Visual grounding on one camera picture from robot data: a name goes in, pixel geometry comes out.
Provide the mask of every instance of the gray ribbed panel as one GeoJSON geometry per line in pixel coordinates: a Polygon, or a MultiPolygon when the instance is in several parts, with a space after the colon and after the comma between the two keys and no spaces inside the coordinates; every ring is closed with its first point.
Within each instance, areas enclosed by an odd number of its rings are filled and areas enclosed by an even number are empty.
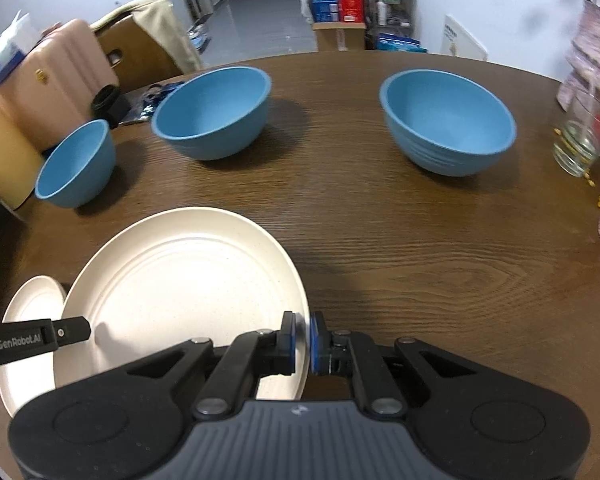
{"type": "Polygon", "coordinates": [[[403,426],[366,418],[351,400],[246,402],[231,420],[197,425],[176,457],[146,478],[453,480],[403,426]]]}

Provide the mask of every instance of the white bottle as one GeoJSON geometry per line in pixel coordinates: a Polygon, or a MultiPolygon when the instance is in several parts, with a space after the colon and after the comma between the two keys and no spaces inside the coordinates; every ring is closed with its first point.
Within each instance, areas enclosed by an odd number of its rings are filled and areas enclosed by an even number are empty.
{"type": "Polygon", "coordinates": [[[386,8],[387,4],[378,0],[378,25],[386,25],[386,8]]]}

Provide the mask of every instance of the beige cloth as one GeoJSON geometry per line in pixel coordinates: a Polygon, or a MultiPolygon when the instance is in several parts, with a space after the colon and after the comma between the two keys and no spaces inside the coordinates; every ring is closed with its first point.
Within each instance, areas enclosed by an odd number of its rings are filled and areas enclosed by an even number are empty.
{"type": "Polygon", "coordinates": [[[202,68],[200,55],[173,12],[171,0],[133,0],[92,23],[91,30],[97,32],[128,12],[138,26],[171,56],[183,74],[202,68]]]}

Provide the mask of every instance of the blue bowl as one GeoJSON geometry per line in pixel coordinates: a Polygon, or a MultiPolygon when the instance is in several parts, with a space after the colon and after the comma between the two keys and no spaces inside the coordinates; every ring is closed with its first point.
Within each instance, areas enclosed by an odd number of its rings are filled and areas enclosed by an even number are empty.
{"type": "Polygon", "coordinates": [[[60,207],[78,207],[107,185],[116,165],[109,123],[83,124],[46,160],[36,180],[36,196],[60,207]]]}
{"type": "Polygon", "coordinates": [[[400,149],[433,173],[478,173],[496,163],[516,140],[516,122],[502,101],[448,72],[392,75],[380,87],[380,102],[400,149]]]}
{"type": "Polygon", "coordinates": [[[158,137],[195,160],[215,160],[246,148],[267,122],[271,79],[249,66],[220,68],[179,87],[151,121],[158,137]]]}

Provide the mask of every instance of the white logo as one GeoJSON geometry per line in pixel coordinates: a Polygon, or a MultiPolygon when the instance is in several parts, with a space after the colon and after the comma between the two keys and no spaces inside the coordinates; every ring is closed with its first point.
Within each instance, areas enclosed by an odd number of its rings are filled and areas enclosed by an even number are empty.
{"type": "Polygon", "coordinates": [[[16,346],[31,345],[33,343],[42,343],[40,334],[28,335],[26,337],[12,337],[11,339],[0,339],[0,350],[15,348],[16,346]]]}
{"type": "Polygon", "coordinates": [[[304,412],[308,412],[309,408],[303,406],[302,404],[298,404],[295,408],[291,408],[291,413],[297,416],[302,416],[304,412]]]}

